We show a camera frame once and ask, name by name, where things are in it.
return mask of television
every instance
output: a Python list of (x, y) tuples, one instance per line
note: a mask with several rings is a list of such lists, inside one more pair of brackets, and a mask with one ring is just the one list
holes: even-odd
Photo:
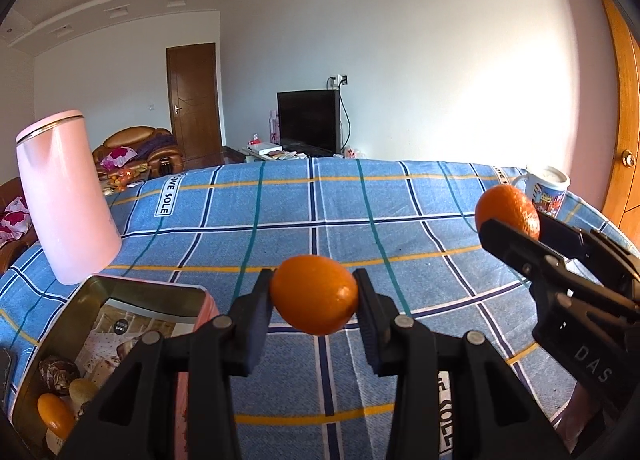
[(340, 153), (338, 90), (278, 93), (280, 144), (308, 156)]

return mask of floral pillow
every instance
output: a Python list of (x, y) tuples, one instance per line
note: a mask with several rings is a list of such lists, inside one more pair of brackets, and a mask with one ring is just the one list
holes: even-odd
[(31, 227), (31, 215), (22, 196), (7, 205), (0, 219), (0, 247), (6, 242), (20, 239)]
[(111, 152), (102, 159), (100, 165), (108, 171), (113, 171), (118, 167), (124, 166), (129, 160), (138, 156), (132, 148), (121, 145), (112, 149)]

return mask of white wall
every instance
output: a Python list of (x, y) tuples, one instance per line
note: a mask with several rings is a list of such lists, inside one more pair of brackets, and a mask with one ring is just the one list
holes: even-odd
[[(350, 145), (368, 157), (555, 165), (600, 206), (615, 65), (600, 1), (573, 1), (230, 1), (221, 24), (228, 145), (268, 133), (278, 91), (348, 74)], [(577, 162), (581, 123), (592, 147)]]
[[(188, 12), (111, 26), (37, 56), (35, 116), (81, 110), (92, 148), (131, 125), (171, 129), (166, 49), (201, 43), (216, 43), (222, 96), (220, 12)], [(220, 126), (224, 144), (222, 104)]]
[(18, 175), (15, 136), (34, 121), (33, 60), (0, 41), (0, 184)]

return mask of mug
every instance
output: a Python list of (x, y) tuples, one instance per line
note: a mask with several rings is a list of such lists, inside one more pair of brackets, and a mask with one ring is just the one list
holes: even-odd
[(534, 207), (555, 218), (571, 183), (569, 176), (555, 167), (544, 166), (534, 170), (527, 169), (527, 174), (518, 176), (511, 185), (516, 185), (520, 180), (527, 181), (525, 194)]

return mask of leather armchair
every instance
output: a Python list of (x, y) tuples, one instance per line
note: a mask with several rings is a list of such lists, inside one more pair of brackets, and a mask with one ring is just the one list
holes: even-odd
[[(7, 205), (18, 196), (24, 198), (20, 177), (15, 177), (0, 186), (0, 213), (4, 213)], [(0, 274), (4, 274), (20, 255), (38, 240), (33, 225), (20, 239), (9, 241), (0, 247)]]
[[(100, 165), (100, 162), (111, 152), (112, 149), (120, 146), (126, 146), (137, 151), (140, 146), (148, 140), (151, 140), (156, 136), (171, 134), (171, 131), (163, 127), (154, 128), (147, 125), (127, 127), (126, 129), (122, 129), (117, 133), (114, 133), (105, 140), (102, 145), (94, 149), (94, 163), (98, 176), (102, 177), (107, 175), (106, 169)], [(182, 159), (182, 151), (180, 151), (180, 148), (175, 144), (167, 145), (152, 151), (149, 156), (146, 157), (151, 178), (160, 176), (160, 166), (163, 159), (168, 161), (171, 165), (172, 173), (180, 173), (184, 170), (184, 161)]]

